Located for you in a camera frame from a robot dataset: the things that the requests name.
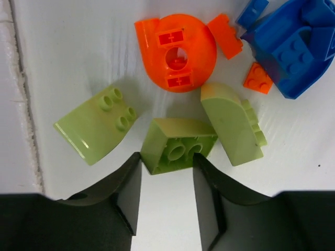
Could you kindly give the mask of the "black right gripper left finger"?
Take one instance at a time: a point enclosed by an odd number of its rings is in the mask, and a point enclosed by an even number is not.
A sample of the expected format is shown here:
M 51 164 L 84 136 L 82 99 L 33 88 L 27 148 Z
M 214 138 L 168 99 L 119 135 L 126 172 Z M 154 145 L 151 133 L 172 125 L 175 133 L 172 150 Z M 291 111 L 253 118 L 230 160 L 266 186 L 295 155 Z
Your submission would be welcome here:
M 1 195 L 1 250 L 130 250 L 137 231 L 141 157 L 65 200 Z

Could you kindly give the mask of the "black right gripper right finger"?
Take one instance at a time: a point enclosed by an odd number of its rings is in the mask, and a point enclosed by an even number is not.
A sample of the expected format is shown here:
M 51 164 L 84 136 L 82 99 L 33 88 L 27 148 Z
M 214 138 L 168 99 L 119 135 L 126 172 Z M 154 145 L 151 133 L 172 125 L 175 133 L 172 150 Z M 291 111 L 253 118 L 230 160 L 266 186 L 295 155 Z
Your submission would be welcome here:
M 263 195 L 193 157 L 203 250 L 334 250 L 334 192 Z

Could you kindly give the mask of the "bright green lego brick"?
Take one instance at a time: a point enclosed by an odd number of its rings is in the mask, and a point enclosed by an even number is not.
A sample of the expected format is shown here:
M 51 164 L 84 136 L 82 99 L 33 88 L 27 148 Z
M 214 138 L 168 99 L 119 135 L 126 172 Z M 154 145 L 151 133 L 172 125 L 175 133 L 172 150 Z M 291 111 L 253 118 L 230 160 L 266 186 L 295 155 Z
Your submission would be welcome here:
M 193 166 L 193 155 L 208 156 L 218 140 L 214 128 L 189 118 L 154 118 L 140 155 L 151 175 Z

